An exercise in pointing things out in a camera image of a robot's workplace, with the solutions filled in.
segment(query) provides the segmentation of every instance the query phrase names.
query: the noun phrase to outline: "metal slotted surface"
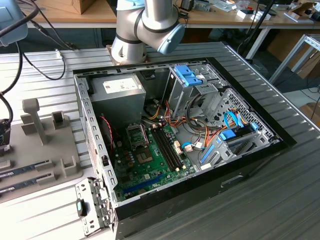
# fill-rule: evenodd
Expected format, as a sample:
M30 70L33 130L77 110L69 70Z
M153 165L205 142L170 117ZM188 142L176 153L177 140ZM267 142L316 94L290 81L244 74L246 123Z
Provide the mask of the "metal slotted surface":
M215 57L293 136L297 144L247 181L128 239L319 239L318 129L220 42L181 44L167 56L152 48L148 48L148 52L152 61ZM71 69L110 66L111 61L104 49L87 49L78 53L64 51L63 54L68 72L62 80L47 81L26 63L18 85L7 98L13 106L16 121L22 112L21 100L26 98L39 99L41 117L61 109L66 112L72 120L81 165L87 168L83 179L94 176L94 173L79 120ZM54 52L31 53L29 57L41 70L53 76L58 76L63 69ZM16 54L0 55L3 88L10 84L17 67ZM0 224L6 230L1 236L37 240L84 239L74 204L74 184L81 179L0 204ZM105 230L90 239L113 238L111 232Z

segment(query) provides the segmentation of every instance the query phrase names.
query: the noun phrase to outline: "motherboard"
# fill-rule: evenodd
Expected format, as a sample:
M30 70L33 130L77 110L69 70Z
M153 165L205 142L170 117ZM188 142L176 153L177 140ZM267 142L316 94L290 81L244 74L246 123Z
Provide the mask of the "motherboard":
M169 125L131 126L118 131L117 137L112 157L118 179L114 190L119 202L195 173L192 162L179 151L180 144Z

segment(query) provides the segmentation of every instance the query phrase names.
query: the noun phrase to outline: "expansion slot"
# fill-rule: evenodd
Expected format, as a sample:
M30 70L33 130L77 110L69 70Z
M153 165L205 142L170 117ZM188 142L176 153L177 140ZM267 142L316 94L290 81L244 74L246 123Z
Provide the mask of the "expansion slot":
M3 187L3 188L0 188L0 195L4 194L4 193L8 193L8 192L13 192L13 191L18 190L18 189L23 189L23 188L26 188L26 187L31 186L31 185L35 185L35 184L38 183L37 180L49 177L51 175L52 175L51 173L47 173L47 174L44 174L44 175L41 175L41 176L37 176L35 178L31 178L31 179L28 179L28 180L25 180L25 181L18 182L16 184L13 184L13 185L10 185L10 186L6 186L6 187Z
M27 166L22 166L22 167L13 169L13 170L0 172L0 179L5 179L5 178L8 178L8 177L13 177L13 176L16 176L16 175L19 175L19 174L24 174L26 172L33 171L33 170L36 169L37 165L45 164L45 163L48 163L48 162L49 162L49 160L40 161L40 162L37 162L37 163L34 163L34 164L30 164L30 165L27 165Z
M137 185L134 185L134 186L125 188L125 189L123 189L123 193L124 193L124 194L127 194L127 193L130 193L130 192L133 192L133 191L142 189L142 188L144 188L144 187L146 187L146 186L155 184L155 183L157 183L157 182L160 180L160 178L161 178L162 176L163 176L163 174L160 174L159 176L156 176L155 178L152 178L152 179L150 179L150 180L141 182L141 183L139 183L139 184L137 184Z
M182 163L174 152L162 128L153 129L151 132L170 170L175 171L176 168L180 168Z

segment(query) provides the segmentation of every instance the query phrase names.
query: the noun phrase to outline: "wooden desk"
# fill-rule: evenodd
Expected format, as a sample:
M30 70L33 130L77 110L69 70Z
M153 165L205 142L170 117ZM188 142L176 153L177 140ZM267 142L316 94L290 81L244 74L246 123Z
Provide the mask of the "wooden desk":
M41 5L41 0L38 0L37 4L39 4L43 10L43 13L47 16L55 28L116 27L117 18L106 0L96 0L96 2L82 15L61 11L50 7L44 7ZM257 3L251 0L250 6L256 9ZM278 13L276 16L272 16L270 20L265 20L260 26L262 30L248 55L246 56L247 59L253 58L271 29L320 29L320 22L315 24L299 24L284 16L284 12L286 12L284 9L277 9L276 12ZM49 25L44 22L45 20L42 16L37 16L35 20L40 22L45 28L49 28ZM179 21L181 23L185 23L184 19L180 19ZM236 10L225 12L212 6L210 12L197 10L189 11L189 19L186 27L200 29L247 29L250 27L251 23L251 19L242 19L238 17Z
M257 3L251 0L249 5L254 10L257 8ZM275 10L277 12L276 16L272 16L270 20L263 21L260 28L273 28L273 29L286 29L286 28L310 28L314 26L320 28L320 22L315 24L303 23L299 24L289 19L284 15L287 11L282 7ZM237 16L237 10L231 10L225 12L221 9L218 9L215 6L211 6L211 11L204 12L192 9L189 13L188 19L188 28L249 28L252 20L251 19L242 19Z
M62 11L43 6L41 0L36 1L44 15L55 28L115 28L117 17L106 0L96 0L83 14ZM49 25L39 14L34 19L45 28Z

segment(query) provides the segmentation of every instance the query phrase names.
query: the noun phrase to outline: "ram slot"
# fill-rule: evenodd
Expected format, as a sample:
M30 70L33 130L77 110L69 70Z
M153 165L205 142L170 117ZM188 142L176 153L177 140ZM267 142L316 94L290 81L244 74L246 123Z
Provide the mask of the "ram slot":
M176 168L181 167L182 164L162 129L156 129L152 134L164 156L164 159L168 163L170 170L174 171Z
M165 145L161 141L161 139L160 139L158 133L156 132L156 130L153 130L151 133L152 133L152 135L153 135L153 137L154 137L154 139L155 139L155 141L156 141L156 143L157 143L157 145L158 145L158 147L159 147L159 149L160 149L160 151L161 151L166 163L168 164L170 170L172 171L174 169L174 163L171 161L170 156L167 153L166 148L164 147Z

